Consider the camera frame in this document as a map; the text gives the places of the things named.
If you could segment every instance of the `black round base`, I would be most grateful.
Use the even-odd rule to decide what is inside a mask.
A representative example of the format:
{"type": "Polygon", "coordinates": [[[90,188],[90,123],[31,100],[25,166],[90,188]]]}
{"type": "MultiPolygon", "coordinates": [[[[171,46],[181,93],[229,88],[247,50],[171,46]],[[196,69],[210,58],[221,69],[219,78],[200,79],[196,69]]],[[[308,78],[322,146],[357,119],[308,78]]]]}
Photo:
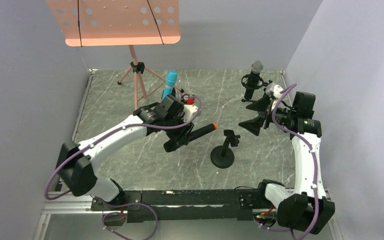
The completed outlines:
{"type": "Polygon", "coordinates": [[[230,148],[227,148],[226,155],[222,156],[223,146],[216,146],[210,154],[212,164],[219,169],[227,169],[232,166],[235,160],[235,154],[230,148]]]}

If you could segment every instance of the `music stand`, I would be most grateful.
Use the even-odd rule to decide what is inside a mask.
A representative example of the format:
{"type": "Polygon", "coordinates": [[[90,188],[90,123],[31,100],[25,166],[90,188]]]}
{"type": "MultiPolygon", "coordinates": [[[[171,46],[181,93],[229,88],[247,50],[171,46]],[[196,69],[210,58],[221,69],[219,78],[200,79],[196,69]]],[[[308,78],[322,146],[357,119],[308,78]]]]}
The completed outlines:
{"type": "Polygon", "coordinates": [[[129,46],[132,63],[117,83],[121,84],[133,71],[135,109],[141,99],[164,85],[166,80],[161,75],[138,61],[134,45],[177,43],[181,37],[179,0],[47,0],[47,4],[68,46],[129,46]],[[149,94],[142,79],[144,70],[163,81],[149,94]]]}

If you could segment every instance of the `microphone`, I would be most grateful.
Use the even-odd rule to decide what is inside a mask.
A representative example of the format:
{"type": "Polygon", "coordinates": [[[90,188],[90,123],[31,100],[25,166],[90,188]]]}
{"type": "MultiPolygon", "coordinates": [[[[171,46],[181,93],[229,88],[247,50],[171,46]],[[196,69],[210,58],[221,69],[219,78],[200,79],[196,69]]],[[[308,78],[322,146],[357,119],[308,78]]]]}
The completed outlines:
{"type": "MultiPolygon", "coordinates": [[[[213,122],[213,123],[210,123],[210,124],[208,124],[206,126],[203,126],[203,127],[199,128],[199,129],[197,129],[195,131],[190,132],[187,144],[192,142],[193,140],[199,139],[200,137],[202,137],[202,136],[204,136],[206,134],[211,133],[212,131],[214,131],[216,129],[217,129],[217,124],[215,122],[213,122]]],[[[164,150],[167,153],[174,152],[178,148],[181,147],[181,145],[176,144],[176,142],[173,141],[173,140],[166,141],[163,146],[164,146],[164,150]]]]}
{"type": "Polygon", "coordinates": [[[251,73],[242,77],[242,86],[246,88],[244,99],[242,102],[251,102],[254,91],[261,88],[264,85],[263,79],[260,77],[260,73],[263,70],[263,64],[261,61],[255,61],[251,64],[251,73]]]}
{"type": "Polygon", "coordinates": [[[213,122],[206,126],[196,129],[195,131],[190,132],[189,142],[198,139],[206,134],[211,133],[212,131],[217,129],[217,123],[213,122]]]}
{"type": "Polygon", "coordinates": [[[178,72],[175,70],[168,71],[167,77],[165,77],[165,88],[162,93],[161,101],[167,96],[172,94],[173,88],[178,80],[178,72]]]}

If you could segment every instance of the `microphone holder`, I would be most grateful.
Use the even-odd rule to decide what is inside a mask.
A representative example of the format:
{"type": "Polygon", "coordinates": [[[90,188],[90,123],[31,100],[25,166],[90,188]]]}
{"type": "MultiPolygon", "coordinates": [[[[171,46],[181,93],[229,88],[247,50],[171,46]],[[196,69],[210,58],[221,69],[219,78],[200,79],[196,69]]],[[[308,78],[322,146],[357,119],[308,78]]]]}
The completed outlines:
{"type": "Polygon", "coordinates": [[[272,80],[268,80],[268,82],[264,82],[263,78],[261,76],[258,76],[259,77],[258,82],[251,83],[251,81],[249,80],[249,77],[250,77],[250,74],[246,74],[240,80],[240,83],[246,89],[246,91],[245,91],[245,98],[241,99],[241,101],[243,103],[245,103],[245,102],[255,103],[256,100],[247,99],[247,94],[249,94],[250,95],[249,98],[251,98],[252,95],[253,95],[252,93],[255,90],[258,90],[258,89],[260,89],[262,87],[267,87],[269,84],[271,84],[273,82],[272,80]]]}
{"type": "Polygon", "coordinates": [[[224,140],[223,146],[216,146],[212,149],[210,154],[210,159],[212,164],[219,169],[227,169],[232,166],[235,161],[235,154],[229,148],[229,145],[232,147],[237,147],[239,144],[240,135],[235,135],[233,130],[226,129],[224,130],[224,135],[226,139],[224,140]]]}

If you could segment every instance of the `black microphone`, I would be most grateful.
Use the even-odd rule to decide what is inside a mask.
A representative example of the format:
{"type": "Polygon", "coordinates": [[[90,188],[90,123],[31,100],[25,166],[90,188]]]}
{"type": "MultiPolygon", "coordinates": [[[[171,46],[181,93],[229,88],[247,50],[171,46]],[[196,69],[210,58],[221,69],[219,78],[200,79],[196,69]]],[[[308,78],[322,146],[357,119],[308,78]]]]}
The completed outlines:
{"type": "Polygon", "coordinates": [[[246,82],[246,91],[244,98],[251,100],[253,98],[254,90],[257,89],[260,81],[260,73],[263,70],[263,64],[261,61],[255,61],[251,64],[251,73],[248,74],[246,82]]]}

